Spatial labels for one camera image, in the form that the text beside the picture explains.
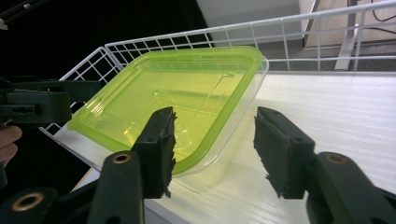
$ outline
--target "wire rack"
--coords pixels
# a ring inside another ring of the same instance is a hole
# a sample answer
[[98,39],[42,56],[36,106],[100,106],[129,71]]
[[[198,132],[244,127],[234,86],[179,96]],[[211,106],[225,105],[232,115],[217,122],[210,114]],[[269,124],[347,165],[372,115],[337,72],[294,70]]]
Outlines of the wire rack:
[[[106,84],[123,67],[146,52],[240,45],[250,45],[261,50],[270,64],[268,73],[271,74],[339,74],[335,69],[337,62],[347,61],[347,67],[341,69],[343,73],[396,75],[396,51],[392,52],[390,48],[396,36],[396,20],[367,21],[376,12],[392,8],[396,8],[396,1],[109,43],[91,53],[61,80],[100,80]],[[349,22],[348,25],[346,21],[351,16],[354,22]],[[332,25],[329,26],[326,21],[330,21]],[[295,29],[303,23],[310,24],[310,29]],[[351,33],[353,42],[349,44],[350,52],[345,53],[343,45]],[[382,39],[367,40],[373,33],[381,34]],[[333,43],[326,40],[339,35],[341,41]],[[372,52],[377,46],[385,46],[390,51]],[[373,66],[384,63],[388,65],[381,65],[380,68]],[[72,112],[82,105],[72,103]],[[53,138],[62,127],[63,124],[52,123],[40,130]]]

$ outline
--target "clear plastic container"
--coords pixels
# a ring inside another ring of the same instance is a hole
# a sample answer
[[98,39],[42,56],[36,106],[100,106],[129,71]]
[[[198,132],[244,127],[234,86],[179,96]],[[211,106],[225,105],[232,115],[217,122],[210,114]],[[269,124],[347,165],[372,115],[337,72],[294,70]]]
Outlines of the clear plastic container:
[[[77,111],[67,128],[113,152],[129,150],[151,114],[172,106],[177,114],[173,174],[186,173],[203,160],[208,165],[220,154],[221,146],[212,147],[257,74],[262,82],[267,70],[262,62],[261,52],[252,47],[146,53]],[[259,87],[248,95],[250,101]],[[222,139],[231,134],[228,130]]]

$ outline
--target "human hand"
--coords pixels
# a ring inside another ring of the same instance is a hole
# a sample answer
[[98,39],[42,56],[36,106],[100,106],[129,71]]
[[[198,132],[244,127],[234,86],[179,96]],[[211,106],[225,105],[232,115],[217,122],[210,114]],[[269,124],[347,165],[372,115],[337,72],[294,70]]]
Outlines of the human hand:
[[4,167],[15,156],[18,151],[17,145],[14,144],[22,136],[22,130],[18,126],[3,124],[0,129],[0,162]]

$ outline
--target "green lid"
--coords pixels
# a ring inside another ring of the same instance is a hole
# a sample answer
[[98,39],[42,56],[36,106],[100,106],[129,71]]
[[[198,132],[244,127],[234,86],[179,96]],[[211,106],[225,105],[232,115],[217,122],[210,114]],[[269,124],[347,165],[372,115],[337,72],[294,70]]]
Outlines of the green lid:
[[97,92],[67,127],[111,151],[129,150],[151,114],[172,106],[173,174],[180,174],[210,150],[262,60],[252,47],[148,52]]

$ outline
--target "white table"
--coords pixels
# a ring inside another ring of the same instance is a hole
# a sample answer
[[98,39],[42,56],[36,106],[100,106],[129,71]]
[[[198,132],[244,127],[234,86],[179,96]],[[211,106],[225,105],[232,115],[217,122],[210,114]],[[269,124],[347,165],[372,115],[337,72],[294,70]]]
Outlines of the white table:
[[[375,185],[396,193],[395,74],[268,74],[219,160],[174,178],[172,197],[146,200],[148,211],[171,223],[308,223],[305,200],[278,199],[265,179],[253,147],[257,106],[283,113],[316,142],[317,153],[348,156]],[[66,130],[56,138],[84,161],[109,154],[93,143],[80,146]]]

